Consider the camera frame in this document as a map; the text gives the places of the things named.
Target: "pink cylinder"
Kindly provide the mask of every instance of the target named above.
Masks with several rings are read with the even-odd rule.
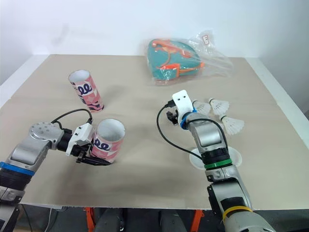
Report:
[[[102,120],[93,138],[91,155],[113,163],[125,134],[126,129],[120,121],[113,118]]]
[[[89,71],[74,71],[69,75],[69,81],[79,98],[91,112],[99,112],[104,108],[101,96]]]

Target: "black cable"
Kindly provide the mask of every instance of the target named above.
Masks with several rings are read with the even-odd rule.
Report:
[[[62,128],[62,124],[61,124],[61,122],[56,121],[55,123],[58,123],[58,124],[59,124],[59,128],[60,128],[60,129],[63,129],[63,128]]]
[[[77,111],[86,111],[89,114],[89,119],[88,119],[87,122],[89,122],[90,124],[92,123],[92,115],[91,115],[90,111],[86,110],[86,109],[76,109],[76,110],[72,110],[72,111],[66,112],[65,114],[60,115],[59,117],[55,118],[53,121],[51,121],[51,123],[55,123],[56,121],[58,121],[59,119],[63,118],[64,116],[72,114],[72,113],[77,112]]]
[[[162,131],[161,131],[161,129],[160,129],[160,125],[159,125],[159,116],[160,116],[161,112],[162,112],[165,108],[167,108],[167,105],[163,106],[162,109],[159,110],[158,115],[156,116],[156,126],[158,127],[159,133],[160,133],[160,135],[162,136],[162,138],[163,138],[166,142],[168,142],[169,144],[171,144],[172,146],[174,146],[174,147],[180,149],[181,151],[188,152],[188,153],[190,153],[191,155],[194,155],[195,157],[198,157],[199,159],[202,159],[201,156],[198,156],[197,154],[193,153],[192,151],[189,151],[189,150],[186,150],[186,149],[184,149],[184,148],[182,148],[182,147],[180,147],[180,146],[177,146],[176,144],[172,143],[170,140],[168,140],[168,139],[164,136],[164,134],[162,133]]]
[[[27,217],[27,220],[28,220],[28,224],[29,224],[30,230],[31,230],[31,232],[33,232],[32,226],[31,226],[31,223],[30,223],[30,219],[29,219],[29,216],[28,216],[28,213],[27,213],[27,211],[26,211],[24,205],[21,204],[21,206],[23,207],[23,209],[24,209],[24,211],[25,211],[25,214],[26,214],[26,217]]]
[[[187,124],[189,124],[190,122],[196,122],[196,121],[208,121],[208,122],[212,122],[214,125],[216,125],[217,128],[220,130],[222,136],[223,136],[223,140],[225,142],[225,146],[226,146],[226,148],[228,150],[226,137],[225,137],[224,131],[223,131],[222,127],[219,125],[219,123],[217,123],[216,121],[214,121],[212,119],[209,119],[209,118],[197,118],[197,119],[192,119],[192,120],[188,121]]]

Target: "badminton shuttlecock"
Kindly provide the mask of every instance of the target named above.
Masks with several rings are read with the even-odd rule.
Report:
[[[229,135],[237,134],[245,125],[243,120],[227,117],[226,115],[220,116],[220,120],[224,125],[226,133]]]
[[[197,112],[207,115],[211,110],[211,105],[205,102],[193,101],[193,107],[197,110]]]
[[[210,105],[212,107],[212,111],[215,115],[224,114],[230,106],[230,103],[228,103],[228,101],[221,101],[221,100],[217,100],[215,98],[209,98],[209,103],[210,103]]]

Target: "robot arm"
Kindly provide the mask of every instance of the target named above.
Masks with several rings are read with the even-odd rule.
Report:
[[[274,229],[252,211],[249,194],[237,167],[228,153],[227,141],[221,127],[192,107],[185,90],[172,96],[180,127],[189,130],[205,166],[209,201],[214,214],[223,218],[226,232],[274,232]],[[167,113],[175,124],[176,118]]]
[[[60,129],[48,122],[30,127],[28,136],[15,147],[5,162],[0,162],[0,232],[13,231],[19,214],[17,205],[49,149],[76,156],[77,163],[110,164],[87,155],[92,137],[91,121],[79,126],[73,134],[69,129]]]

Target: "plastic bag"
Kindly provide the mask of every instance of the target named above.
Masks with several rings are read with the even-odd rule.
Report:
[[[210,31],[185,39],[154,39],[147,64],[156,85],[170,85],[205,76],[231,76],[233,64],[215,49]]]

